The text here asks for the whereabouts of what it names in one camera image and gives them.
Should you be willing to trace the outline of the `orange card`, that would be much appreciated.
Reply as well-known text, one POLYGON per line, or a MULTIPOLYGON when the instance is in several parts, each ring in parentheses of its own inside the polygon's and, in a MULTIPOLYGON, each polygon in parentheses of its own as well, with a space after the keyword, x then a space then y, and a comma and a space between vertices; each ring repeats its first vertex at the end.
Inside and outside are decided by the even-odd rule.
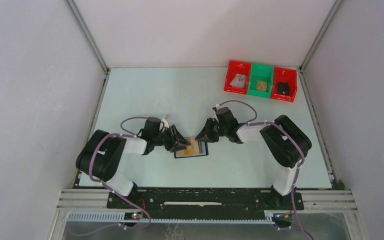
POLYGON ((190 145, 186 147, 184 150, 184 155, 185 156, 192 156, 192 155, 197 155, 201 152, 200 150, 200 144, 198 141, 192 139, 190 141, 190 145))

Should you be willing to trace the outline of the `black leather card holder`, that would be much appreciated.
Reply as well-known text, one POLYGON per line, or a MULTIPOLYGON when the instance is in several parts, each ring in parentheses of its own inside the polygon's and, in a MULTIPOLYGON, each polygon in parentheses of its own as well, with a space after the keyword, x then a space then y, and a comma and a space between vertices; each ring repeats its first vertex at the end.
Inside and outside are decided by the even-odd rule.
POLYGON ((204 141, 197 141, 195 137, 187 137, 186 140, 190 145, 186 149, 174 152, 175 159, 203 157, 209 155, 208 143, 204 141))

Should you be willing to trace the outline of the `thin white credit card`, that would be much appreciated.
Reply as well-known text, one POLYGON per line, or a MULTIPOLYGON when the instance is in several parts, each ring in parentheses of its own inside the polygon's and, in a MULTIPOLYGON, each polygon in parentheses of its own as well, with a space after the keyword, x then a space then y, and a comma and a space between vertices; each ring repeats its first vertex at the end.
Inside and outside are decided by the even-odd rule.
POLYGON ((232 79, 232 81, 230 82, 230 84, 229 84, 231 87, 233 87, 233 88, 238 88, 238 87, 236 87, 236 75, 235 75, 235 77, 232 79))

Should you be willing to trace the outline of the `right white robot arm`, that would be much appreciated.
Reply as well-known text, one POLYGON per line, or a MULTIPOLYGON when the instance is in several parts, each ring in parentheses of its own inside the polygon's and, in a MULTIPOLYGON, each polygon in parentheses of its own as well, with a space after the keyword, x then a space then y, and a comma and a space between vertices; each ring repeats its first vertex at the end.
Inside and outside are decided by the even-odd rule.
POLYGON ((238 122, 228 107, 214 107, 214 117, 209 117, 195 137, 198 142, 216 143, 226 137, 232 143, 245 144, 263 141, 278 163, 272 185, 271 204, 284 209, 291 202, 290 193, 296 188, 299 169, 312 148, 309 137, 287 116, 274 121, 238 122))

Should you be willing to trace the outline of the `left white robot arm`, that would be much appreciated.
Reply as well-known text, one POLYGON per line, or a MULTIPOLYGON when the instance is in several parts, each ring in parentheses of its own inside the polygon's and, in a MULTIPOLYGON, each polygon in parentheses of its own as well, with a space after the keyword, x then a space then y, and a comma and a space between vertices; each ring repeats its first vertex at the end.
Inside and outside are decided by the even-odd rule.
POLYGON ((96 130, 78 155, 76 168, 87 174, 91 181, 118 193, 118 201, 125 208, 133 208, 138 202, 138 194, 133 191, 137 185, 119 168, 122 156, 145 156, 159 146, 175 153, 191 145, 175 125, 168 124, 167 118, 145 117, 144 126, 138 133, 96 130))

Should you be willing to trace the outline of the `silver card in bin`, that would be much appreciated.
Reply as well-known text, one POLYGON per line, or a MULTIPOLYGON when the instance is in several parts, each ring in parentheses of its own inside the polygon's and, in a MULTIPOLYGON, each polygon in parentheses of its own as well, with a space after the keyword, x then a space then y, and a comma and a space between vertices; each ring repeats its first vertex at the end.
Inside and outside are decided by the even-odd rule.
POLYGON ((246 85, 247 76, 245 74, 237 74, 235 76, 236 79, 236 87, 244 89, 246 85))

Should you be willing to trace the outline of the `tan object in bin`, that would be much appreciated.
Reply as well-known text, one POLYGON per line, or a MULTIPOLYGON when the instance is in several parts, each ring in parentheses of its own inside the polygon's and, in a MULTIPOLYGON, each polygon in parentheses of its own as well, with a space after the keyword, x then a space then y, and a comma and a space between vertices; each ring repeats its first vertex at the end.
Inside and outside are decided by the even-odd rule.
POLYGON ((265 81, 257 81, 257 84, 256 84, 256 90, 257 91, 260 91, 260 92, 267 92, 267 82, 265 81))

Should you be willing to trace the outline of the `left red bin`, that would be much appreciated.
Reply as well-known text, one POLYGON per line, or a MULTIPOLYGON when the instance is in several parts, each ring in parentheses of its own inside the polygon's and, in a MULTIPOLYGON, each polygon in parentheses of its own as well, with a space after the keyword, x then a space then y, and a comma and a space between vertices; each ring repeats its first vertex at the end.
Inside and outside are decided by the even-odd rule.
POLYGON ((229 60, 224 91, 246 95, 249 87, 251 66, 250 62, 229 60))

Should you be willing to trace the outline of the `red bin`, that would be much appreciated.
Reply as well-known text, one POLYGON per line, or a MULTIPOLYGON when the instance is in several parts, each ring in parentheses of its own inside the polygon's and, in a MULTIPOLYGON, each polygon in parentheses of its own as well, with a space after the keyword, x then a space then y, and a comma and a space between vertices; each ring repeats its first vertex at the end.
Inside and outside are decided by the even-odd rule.
POLYGON ((297 94, 297 70, 274 67, 270 98, 293 103, 297 94))
POLYGON ((229 60, 224 91, 246 95, 249 87, 251 66, 250 62, 229 60))

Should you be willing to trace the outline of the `green bin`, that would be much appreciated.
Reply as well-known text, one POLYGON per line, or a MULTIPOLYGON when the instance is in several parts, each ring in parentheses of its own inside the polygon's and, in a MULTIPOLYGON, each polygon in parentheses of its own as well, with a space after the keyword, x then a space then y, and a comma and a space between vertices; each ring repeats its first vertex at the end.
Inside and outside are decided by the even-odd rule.
POLYGON ((270 98, 274 82, 274 66, 252 63, 247 95, 270 98))

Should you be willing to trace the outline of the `black object in bin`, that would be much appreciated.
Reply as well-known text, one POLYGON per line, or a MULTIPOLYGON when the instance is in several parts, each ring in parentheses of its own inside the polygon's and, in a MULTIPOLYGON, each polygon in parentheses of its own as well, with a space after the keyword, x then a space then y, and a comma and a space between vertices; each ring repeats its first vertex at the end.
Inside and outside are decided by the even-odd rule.
POLYGON ((278 82, 276 84, 277 94, 283 95, 283 96, 289 96, 290 95, 290 86, 287 82, 278 82))

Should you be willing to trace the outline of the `right red bin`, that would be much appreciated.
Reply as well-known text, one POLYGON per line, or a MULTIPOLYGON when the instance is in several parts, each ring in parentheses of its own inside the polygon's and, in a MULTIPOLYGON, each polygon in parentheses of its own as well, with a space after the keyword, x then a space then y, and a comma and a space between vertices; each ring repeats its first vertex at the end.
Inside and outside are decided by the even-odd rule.
POLYGON ((293 103, 297 94, 297 70, 274 67, 270 98, 293 103))

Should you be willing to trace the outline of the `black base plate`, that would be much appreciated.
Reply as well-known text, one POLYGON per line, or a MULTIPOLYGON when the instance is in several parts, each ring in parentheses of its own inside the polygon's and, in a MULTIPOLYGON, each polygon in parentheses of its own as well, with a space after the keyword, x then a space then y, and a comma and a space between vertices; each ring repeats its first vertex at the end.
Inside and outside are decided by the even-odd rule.
POLYGON ((227 220, 234 217, 264 219, 268 211, 293 213, 302 211, 302 195, 278 195, 273 188, 173 188, 139 187, 124 201, 115 193, 109 193, 108 209, 147 211, 152 218, 210 218, 227 220))

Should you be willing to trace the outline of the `aluminium frame rail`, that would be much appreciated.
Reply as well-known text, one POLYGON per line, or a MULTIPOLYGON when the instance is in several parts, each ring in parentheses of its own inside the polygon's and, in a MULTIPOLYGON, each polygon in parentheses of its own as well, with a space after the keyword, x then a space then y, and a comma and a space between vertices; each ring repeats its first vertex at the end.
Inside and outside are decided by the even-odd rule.
MULTIPOLYGON (((350 190, 302 190, 304 210, 302 213, 358 212, 350 190)), ((109 191, 105 189, 63 189, 57 203, 58 210, 107 211, 109 191)))

